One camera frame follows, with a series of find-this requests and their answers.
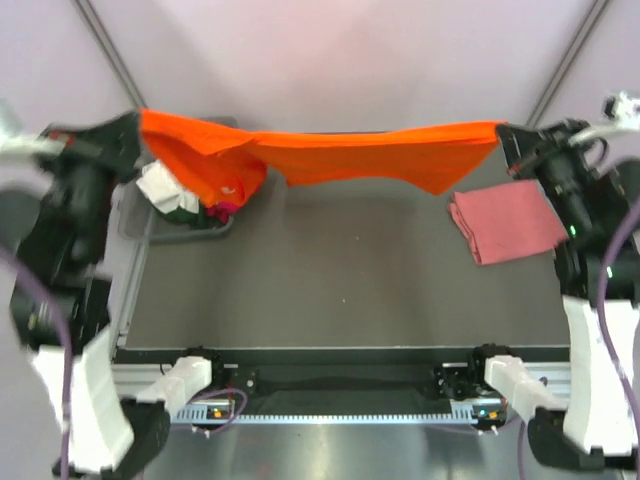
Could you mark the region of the orange t shirt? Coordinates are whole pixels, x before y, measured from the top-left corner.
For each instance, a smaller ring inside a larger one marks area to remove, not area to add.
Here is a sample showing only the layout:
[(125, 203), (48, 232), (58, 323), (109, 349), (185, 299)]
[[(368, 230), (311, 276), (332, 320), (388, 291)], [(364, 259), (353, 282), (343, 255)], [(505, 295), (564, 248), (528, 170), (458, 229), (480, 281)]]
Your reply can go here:
[(207, 207), (244, 206), (271, 169), (290, 186), (391, 178), (439, 195), (497, 146), (496, 126), (480, 121), (385, 133), (249, 132), (140, 112), (140, 133), (151, 153)]

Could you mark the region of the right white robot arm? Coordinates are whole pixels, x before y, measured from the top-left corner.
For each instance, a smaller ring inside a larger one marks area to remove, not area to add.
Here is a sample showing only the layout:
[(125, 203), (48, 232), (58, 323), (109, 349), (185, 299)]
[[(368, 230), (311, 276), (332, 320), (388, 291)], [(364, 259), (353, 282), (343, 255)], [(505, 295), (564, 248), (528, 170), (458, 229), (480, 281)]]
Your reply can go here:
[(509, 175), (537, 181), (567, 239), (555, 270), (570, 332), (570, 394), (555, 396), (515, 352), (495, 344), (471, 352), (466, 380), (476, 394), (496, 392), (522, 419), (535, 459), (568, 471), (637, 471), (639, 403), (633, 390), (639, 326), (639, 162), (605, 174), (586, 153), (639, 129), (639, 99), (608, 96), (604, 121), (567, 119), (542, 129), (496, 129)]

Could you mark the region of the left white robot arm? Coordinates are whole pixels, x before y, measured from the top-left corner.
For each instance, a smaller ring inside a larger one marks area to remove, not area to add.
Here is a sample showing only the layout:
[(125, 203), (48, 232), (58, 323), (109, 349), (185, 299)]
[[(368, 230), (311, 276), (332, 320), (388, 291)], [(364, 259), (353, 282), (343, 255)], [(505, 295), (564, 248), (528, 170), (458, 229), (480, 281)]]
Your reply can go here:
[(199, 392), (216, 396), (225, 370), (189, 352), (152, 385), (120, 397), (113, 377), (111, 282), (98, 275), (114, 189), (137, 174), (139, 116), (29, 135), (1, 112), (1, 151), (30, 158), (53, 181), (37, 197), (1, 194), (1, 256), (16, 271), (10, 315), (62, 432), (54, 472), (131, 479), (163, 449), (172, 419)]

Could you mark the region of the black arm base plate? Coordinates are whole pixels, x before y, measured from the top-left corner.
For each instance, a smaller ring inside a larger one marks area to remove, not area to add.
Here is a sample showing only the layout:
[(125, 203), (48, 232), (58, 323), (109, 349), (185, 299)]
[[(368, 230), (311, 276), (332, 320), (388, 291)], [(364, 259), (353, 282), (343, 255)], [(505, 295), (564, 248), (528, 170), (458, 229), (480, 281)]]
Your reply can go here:
[(258, 415), (448, 413), (449, 402), (489, 395), (468, 370), (468, 348), (227, 349), (234, 384), (253, 380)]

